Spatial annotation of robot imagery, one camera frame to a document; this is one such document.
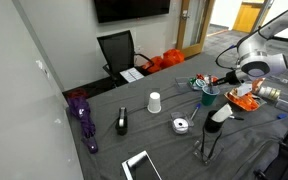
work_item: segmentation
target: white tape roll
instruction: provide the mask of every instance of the white tape roll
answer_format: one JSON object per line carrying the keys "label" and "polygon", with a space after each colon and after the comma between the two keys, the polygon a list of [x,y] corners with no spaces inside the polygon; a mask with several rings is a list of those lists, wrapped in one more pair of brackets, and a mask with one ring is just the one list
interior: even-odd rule
{"label": "white tape roll", "polygon": [[123,127],[123,126],[124,126],[124,119],[120,119],[120,120],[118,121],[118,125],[119,125],[120,127]]}
{"label": "white tape roll", "polygon": [[185,119],[177,118],[172,125],[177,134],[185,134],[188,131],[188,122]]}

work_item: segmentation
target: cup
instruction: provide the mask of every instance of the cup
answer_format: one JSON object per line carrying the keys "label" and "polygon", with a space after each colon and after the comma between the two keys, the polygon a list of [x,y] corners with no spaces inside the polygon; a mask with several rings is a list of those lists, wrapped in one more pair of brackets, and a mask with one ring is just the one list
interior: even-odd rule
{"label": "cup", "polygon": [[159,113],[161,111],[161,96],[157,92],[150,94],[147,110],[151,113]]}
{"label": "cup", "polygon": [[212,86],[212,93],[209,86],[203,87],[202,104],[204,106],[210,106],[215,100],[216,96],[220,93],[220,89],[217,86]]}
{"label": "cup", "polygon": [[205,121],[205,125],[204,128],[207,132],[210,133],[216,133],[218,132],[222,126],[224,121],[222,122],[215,122],[214,120],[212,120],[212,116],[216,113],[217,111],[213,110],[208,112],[207,117],[206,117],[206,121]]}

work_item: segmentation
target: cable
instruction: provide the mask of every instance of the cable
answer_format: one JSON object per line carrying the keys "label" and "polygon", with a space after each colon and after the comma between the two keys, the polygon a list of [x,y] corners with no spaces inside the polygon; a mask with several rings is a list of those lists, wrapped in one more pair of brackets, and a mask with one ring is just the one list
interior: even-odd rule
{"label": "cable", "polygon": [[220,55],[217,56],[217,58],[216,58],[216,60],[215,60],[215,63],[216,63],[217,66],[219,66],[219,67],[221,67],[221,68],[225,68],[225,69],[235,70],[235,68],[233,68],[233,67],[225,67],[225,66],[222,66],[222,65],[220,65],[219,62],[218,62],[218,58],[219,58],[222,54],[224,54],[226,51],[231,50],[231,49],[233,49],[233,48],[236,48],[236,45],[230,46],[229,48],[227,48],[227,49],[225,49],[223,52],[221,52]]}
{"label": "cable", "polygon": [[253,158],[255,155],[257,155],[258,152],[261,151],[261,150],[264,148],[264,146],[265,146],[266,144],[268,144],[270,141],[273,141],[273,142],[278,143],[275,139],[268,139],[267,141],[265,141],[253,154],[251,154],[251,155],[246,159],[246,161],[243,162],[243,164],[237,169],[237,171],[236,171],[236,173],[235,173],[234,176],[236,176],[236,175],[239,173],[239,171],[244,167],[244,165],[245,165],[251,158]]}
{"label": "cable", "polygon": [[253,171],[253,174],[255,175],[255,177],[257,179],[260,179],[260,180],[268,180],[267,177],[265,176],[265,174],[263,173],[263,171],[261,171],[260,169],[258,170],[254,170]]}
{"label": "cable", "polygon": [[264,122],[264,123],[255,124],[255,125],[252,125],[252,126],[244,127],[244,128],[239,129],[239,130],[237,130],[237,131],[234,131],[234,132],[231,132],[231,133],[228,133],[228,134],[224,134],[224,135],[221,137],[221,139],[223,139],[223,138],[225,138],[225,137],[227,137],[227,136],[230,136],[230,135],[232,135],[232,134],[238,133],[238,132],[240,132],[240,131],[243,131],[243,130],[252,128],[252,127],[262,126],[262,125],[269,124],[269,123],[276,122],[276,121],[280,121],[280,119],[274,119],[274,120],[267,121],[267,122]]}
{"label": "cable", "polygon": [[[202,139],[202,147],[201,147],[201,156],[202,156],[202,159],[204,160],[203,154],[204,154],[204,145],[205,145],[205,124],[204,124],[204,126],[203,126],[203,134],[202,134],[202,135],[203,135],[203,136],[202,136],[203,139]],[[209,153],[208,155],[204,154],[205,156],[207,156],[207,160],[209,160],[209,159],[212,158],[213,152],[214,152],[214,149],[215,149],[215,145],[216,145],[216,143],[217,143],[217,140],[221,137],[221,135],[222,135],[222,130],[221,130],[220,134],[216,137],[216,139],[215,139],[215,141],[214,141],[214,143],[213,143],[213,145],[212,145],[212,148],[211,148],[210,153]]]}
{"label": "cable", "polygon": [[258,29],[257,29],[258,35],[260,35],[263,39],[265,39],[266,41],[268,41],[269,38],[266,38],[266,37],[260,32],[261,29],[262,29],[262,27],[261,27],[261,26],[258,26]]}

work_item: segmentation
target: wire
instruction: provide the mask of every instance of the wire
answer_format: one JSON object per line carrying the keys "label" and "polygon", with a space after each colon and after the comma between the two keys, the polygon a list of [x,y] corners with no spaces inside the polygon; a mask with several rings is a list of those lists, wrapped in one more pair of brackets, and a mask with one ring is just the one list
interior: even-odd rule
{"label": "wire", "polygon": [[[203,157],[203,154],[205,154],[205,153],[204,153],[204,145],[205,145],[205,124],[204,124],[204,126],[203,126],[203,134],[202,134],[202,135],[203,135],[203,136],[202,136],[203,139],[202,139],[202,147],[201,147],[201,156]],[[221,130],[220,134],[216,137],[216,139],[215,139],[215,141],[214,141],[214,143],[213,143],[213,145],[212,145],[212,148],[211,148],[211,151],[209,152],[209,154],[208,154],[208,155],[205,154],[205,156],[207,156],[207,160],[209,160],[209,159],[212,158],[213,152],[214,152],[214,149],[215,149],[215,145],[216,145],[216,143],[217,143],[217,140],[221,137],[221,135],[222,135],[222,130]]]}
{"label": "wire", "polygon": [[273,141],[275,143],[278,143],[278,141],[276,141],[275,139],[268,139],[267,141],[265,141],[253,154],[251,154],[246,161],[243,162],[243,164],[237,169],[236,173],[234,176],[236,176],[239,171],[244,167],[244,165],[246,163],[248,163],[248,161],[253,158],[255,155],[257,155],[260,151],[262,151],[262,149],[264,148],[265,145],[267,145],[270,141]]}
{"label": "wire", "polygon": [[225,67],[225,66],[222,66],[222,65],[220,65],[220,63],[218,62],[218,58],[219,58],[222,54],[224,54],[226,51],[231,50],[231,49],[233,49],[233,48],[236,48],[236,45],[230,46],[229,48],[227,48],[227,49],[225,49],[223,52],[221,52],[220,55],[217,56],[217,58],[216,58],[216,60],[215,60],[215,63],[216,63],[217,66],[219,66],[219,67],[221,67],[221,68],[225,68],[225,69],[235,70],[235,68],[233,68],[233,67]]}
{"label": "wire", "polygon": [[268,41],[269,38],[266,38],[266,37],[260,32],[261,29],[262,29],[262,27],[261,27],[261,26],[258,26],[257,33],[258,33],[263,39],[265,39],[266,41]]}
{"label": "wire", "polygon": [[252,126],[247,126],[247,127],[244,127],[242,129],[239,129],[237,131],[234,131],[234,132],[231,132],[231,133],[228,133],[228,134],[224,134],[221,139],[227,137],[227,136],[230,136],[232,134],[235,134],[235,133],[238,133],[240,131],[244,131],[246,129],[249,129],[249,128],[252,128],[252,127],[257,127],[257,126],[262,126],[262,125],[265,125],[265,124],[269,124],[269,123],[273,123],[273,122],[276,122],[276,121],[280,121],[280,119],[274,119],[274,120],[271,120],[271,121],[267,121],[267,122],[264,122],[264,123],[260,123],[260,124],[255,124],[255,125],[252,125]]}

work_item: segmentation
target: table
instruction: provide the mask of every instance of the table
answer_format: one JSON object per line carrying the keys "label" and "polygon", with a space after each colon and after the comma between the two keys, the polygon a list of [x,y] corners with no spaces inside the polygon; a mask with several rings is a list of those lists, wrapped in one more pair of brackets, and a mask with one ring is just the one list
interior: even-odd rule
{"label": "table", "polygon": [[[201,100],[200,91],[180,92],[176,77],[194,77],[196,73],[223,77],[227,71],[217,67],[212,56],[201,54],[193,60],[149,75],[136,82],[105,92],[88,102],[96,125],[99,152],[90,154],[81,139],[79,122],[70,117],[84,178],[87,180],[122,179],[121,163],[146,150],[163,180],[254,179],[253,170],[265,170],[278,154],[278,141],[288,132],[288,117],[278,120],[282,111],[268,103],[254,112],[232,106],[234,115],[244,121],[226,120],[219,143],[223,152],[205,166],[193,155],[193,144],[201,136],[202,125],[210,110],[218,110],[228,100],[223,96],[234,86],[220,86],[221,95],[212,106],[197,113],[189,134],[177,135],[171,126],[172,112],[191,114]],[[265,81],[264,85],[288,92],[288,85]],[[161,94],[162,110],[151,114],[146,109],[149,94]],[[128,133],[119,136],[115,122],[120,107],[128,110]]]}

